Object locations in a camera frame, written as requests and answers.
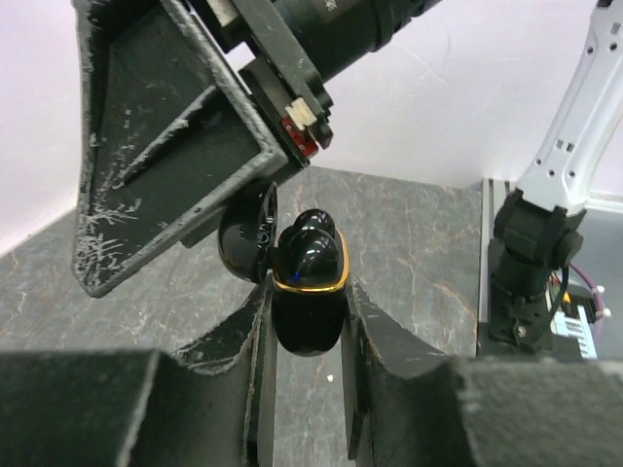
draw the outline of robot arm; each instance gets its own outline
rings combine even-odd
[[[541,148],[517,183],[524,199],[568,216],[584,209],[597,165],[623,114],[623,2],[601,1],[582,57]]]
[[[547,136],[495,217],[489,249],[489,332],[485,353],[567,353],[556,349],[547,305],[553,270],[566,270],[580,249],[577,232],[605,146],[623,113],[623,2],[600,1],[577,70]],[[487,338],[502,346],[487,346]]]

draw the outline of gold trim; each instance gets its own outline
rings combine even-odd
[[[340,241],[342,242],[342,252],[344,254],[344,267],[342,268],[342,277],[336,283],[331,285],[319,285],[315,287],[292,287],[291,285],[286,285],[279,281],[276,277],[276,273],[273,270],[273,284],[276,288],[283,290],[285,292],[293,292],[295,294],[329,294],[331,292],[337,292],[344,288],[347,283],[348,273],[350,272],[350,260],[348,258],[348,247],[347,240],[342,235],[340,231],[336,229],[336,232],[340,236]]]

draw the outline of cable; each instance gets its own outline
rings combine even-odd
[[[606,310],[604,298],[602,297],[600,287],[596,285],[595,282],[588,276],[588,274],[577,265],[571,264],[571,269],[573,269],[573,271],[584,281],[586,286],[590,289],[591,294],[593,294],[593,300],[595,300],[595,306],[597,307],[597,311],[603,312],[604,310]]]
[[[565,296],[565,292],[568,288],[568,266],[563,268],[563,282],[561,283],[561,288],[558,290],[558,295],[556,296],[556,300],[552,304],[552,307],[549,309],[549,315],[547,319],[547,323],[551,323],[552,319],[554,319],[554,315],[563,301],[563,297]]]

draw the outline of marble surface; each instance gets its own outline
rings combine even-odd
[[[474,354],[478,192],[312,167],[278,195],[282,229],[307,208],[328,210],[373,300],[428,343]],[[174,246],[105,298],[90,299],[70,274],[73,229],[70,215],[0,259],[0,350],[173,350],[250,291],[221,266],[211,236],[191,250]],[[275,466],[351,465],[339,347],[310,359],[280,349],[277,370]]]

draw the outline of glossy black plastic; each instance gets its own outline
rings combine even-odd
[[[342,237],[324,211],[304,212],[281,234],[272,310],[277,338],[289,352],[319,355],[338,341],[345,318],[346,283],[341,279],[347,261]]]
[[[346,287],[330,294],[297,294],[275,289],[273,324],[288,352],[313,357],[331,350],[346,317]]]
[[[342,276],[340,249],[325,231],[293,229],[287,246],[279,246],[279,277],[294,286],[331,284]]]
[[[271,268],[277,222],[276,184],[232,201],[218,229],[218,252],[236,277],[259,284]]]
[[[328,212],[322,209],[308,209],[296,218],[294,232],[321,230],[335,238],[335,222]]]

